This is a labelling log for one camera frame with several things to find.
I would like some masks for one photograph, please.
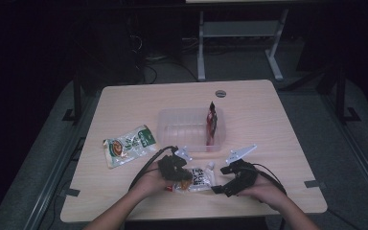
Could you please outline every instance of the white desk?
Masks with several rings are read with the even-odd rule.
[[[225,98],[216,91],[224,90]],[[89,129],[71,189],[80,194],[66,197],[61,212],[65,222],[90,221],[106,210],[129,187],[134,176],[149,161],[146,155],[110,170],[106,166],[103,139],[118,137],[140,125],[155,135],[157,115],[168,107],[208,108],[211,101],[223,110],[226,140],[218,152],[193,153],[188,166],[214,161],[217,183],[225,184],[233,174],[222,175],[230,150],[257,144],[243,160],[271,169],[285,186],[288,196],[306,213],[322,213],[327,204],[319,188],[306,188],[314,180],[311,168],[290,125],[287,114],[268,80],[219,81],[180,84],[107,87],[100,98]],[[207,193],[163,192],[140,203],[128,219],[196,219],[253,217],[277,214],[249,197]]]

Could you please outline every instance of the snack bag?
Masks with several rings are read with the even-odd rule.
[[[148,153],[156,153],[158,147],[150,129],[138,126],[118,138],[103,140],[107,167],[113,169]]]
[[[217,130],[217,112],[215,111],[215,105],[211,102],[208,116],[207,116],[207,147],[214,145],[214,135],[215,131]]]
[[[210,162],[205,169],[199,167],[186,169],[193,175],[193,178],[175,183],[167,190],[177,193],[211,190],[211,187],[216,185],[214,165],[214,162]]]

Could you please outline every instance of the clear plastic container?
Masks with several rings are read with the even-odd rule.
[[[157,142],[161,148],[166,146],[186,147],[187,151],[219,151],[226,137],[223,111],[217,112],[217,129],[214,145],[207,146],[208,107],[201,108],[166,108],[159,112],[157,124]]]

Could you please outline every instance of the black cable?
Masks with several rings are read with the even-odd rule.
[[[132,183],[129,186],[129,190],[136,184],[136,182],[140,179],[140,177],[142,177],[143,174],[147,173],[146,170],[148,169],[149,165],[151,165],[151,163],[153,163],[155,159],[157,159],[157,157],[159,157],[165,150],[172,150],[172,152],[175,152],[178,150],[178,147],[174,147],[174,146],[165,147],[161,149],[160,151],[158,151],[157,153],[155,153],[153,157],[148,161],[148,163],[146,163],[146,165],[142,168],[142,170],[140,170],[136,174],[136,176],[132,180]]]
[[[173,61],[165,61],[165,62],[154,62],[154,63],[150,63],[149,65],[155,65],[155,64],[174,64],[174,65],[178,65],[182,68],[184,68],[185,70],[187,70],[190,75],[195,79],[195,82],[199,82],[198,78],[193,74],[193,72],[191,72],[191,70],[189,68],[187,68],[186,66],[184,66],[183,64],[180,63],[176,63]]]
[[[143,80],[145,81],[146,84],[153,84],[153,83],[155,83],[156,80],[157,80],[157,77],[158,77],[157,71],[154,68],[152,68],[152,67],[150,67],[148,65],[145,65],[145,67],[146,68],[149,68],[150,70],[152,70],[154,72],[154,78],[153,78],[153,80],[151,82],[148,83],[148,81],[146,80],[146,75],[143,74]]]
[[[55,201],[53,203],[53,219],[52,219],[52,222],[50,223],[49,227],[47,228],[47,230],[50,230],[52,227],[53,227],[53,224],[55,223],[55,220],[56,220],[56,203],[57,203],[57,200],[58,200],[58,197],[59,197],[59,194],[61,193],[61,191],[64,189],[64,187],[70,183],[72,180],[67,180],[65,181],[62,186],[61,186],[61,189],[59,190],[59,193],[57,194],[56,198],[55,198]]]
[[[343,218],[341,215],[337,214],[336,212],[334,212],[332,209],[328,208],[328,212],[334,216],[336,216],[337,218],[341,219],[342,221],[344,221],[346,224],[348,224],[349,226],[353,227],[356,230],[360,230],[358,227],[354,226],[351,222],[349,222],[348,220],[346,220],[345,218]]]
[[[60,176],[60,178],[62,178],[62,177],[64,176],[64,174],[65,174],[65,172],[66,172],[67,168],[70,166],[70,163],[71,163],[72,161],[78,161],[78,159],[74,159],[74,157],[77,155],[77,153],[78,153],[79,151],[81,151],[81,150],[82,150],[83,144],[82,144],[81,142],[82,142],[82,140],[85,140],[85,139],[86,139],[86,137],[81,137],[81,138],[79,139],[79,141],[77,142],[76,147],[73,149],[73,152],[71,153],[71,156],[70,156],[70,158],[68,159],[67,165],[64,167],[63,171],[61,172],[61,176]],[[67,180],[66,182],[64,182],[64,184],[63,184],[63,185],[62,185],[62,187],[61,187],[61,191],[62,191],[62,189],[64,188],[65,184],[67,184],[68,182],[71,182],[71,181],[72,181],[72,180]],[[51,201],[50,201],[50,204],[51,204],[51,202],[53,202],[53,197],[54,197],[54,195],[55,195],[55,194],[56,194],[56,193],[54,193],[54,194],[52,195],[52,197],[51,197]],[[54,221],[55,221],[55,219],[56,219],[56,201],[57,201],[57,199],[58,199],[58,195],[57,195],[57,196],[56,196],[56,198],[54,199],[54,205],[53,205],[53,206],[54,206],[54,207],[53,207],[53,209],[54,209],[54,216],[53,216],[52,223],[50,224],[50,226],[49,226],[49,228],[48,228],[48,229],[50,229],[50,228],[52,227],[52,225],[53,225],[53,223],[54,223]],[[44,217],[44,216],[46,216],[47,211],[48,211],[48,209],[46,209],[46,211],[44,212],[43,217]]]
[[[261,165],[261,164],[252,164],[252,165],[253,166],[257,165],[257,166],[265,168],[269,173],[271,173],[274,176],[274,178],[276,178],[276,180],[277,180],[277,182],[279,182],[279,184],[282,184],[282,182],[280,182],[279,178],[277,178],[277,176],[270,169],[268,169],[266,166]]]

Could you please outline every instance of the gray carpet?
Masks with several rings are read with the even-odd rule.
[[[284,42],[279,47],[276,58],[285,77],[281,82],[273,79],[265,59],[266,43],[252,41],[246,49],[235,47],[219,55],[211,52],[205,58],[207,81],[269,79],[276,88],[286,86],[307,74],[295,71],[302,47],[301,41]],[[154,83],[195,81],[195,53],[183,57],[183,66],[171,62],[163,59],[151,66],[157,71]],[[147,81],[155,77],[150,69],[145,69],[145,74]],[[368,229],[368,180],[357,162],[352,144],[346,138],[348,130],[368,158],[368,104],[361,91],[348,81],[346,105],[353,107],[362,121],[342,126],[333,114],[334,94],[329,97],[318,95],[313,90],[317,81],[313,80],[294,92],[279,92],[312,171],[316,179],[323,183],[322,192],[329,206],[329,211],[312,215],[311,218],[323,229]],[[64,159],[68,160],[71,156],[78,159],[79,152],[74,148],[89,129],[100,93],[96,97],[83,96],[84,117],[75,126],[61,120],[65,111],[73,107],[72,97],[70,83],[58,98],[0,207],[0,229],[22,229],[25,226],[81,229],[84,226],[84,223],[69,224],[59,219],[64,201],[60,192],[69,186],[77,160],[64,164],[67,167],[64,174],[55,172],[61,175],[60,181],[55,184],[51,202],[41,210],[42,214],[45,213],[42,222],[32,224],[31,220],[28,221],[35,204],[42,199],[41,191],[53,176],[58,159],[64,154]],[[280,217],[267,217],[266,221],[269,229],[277,229]]]

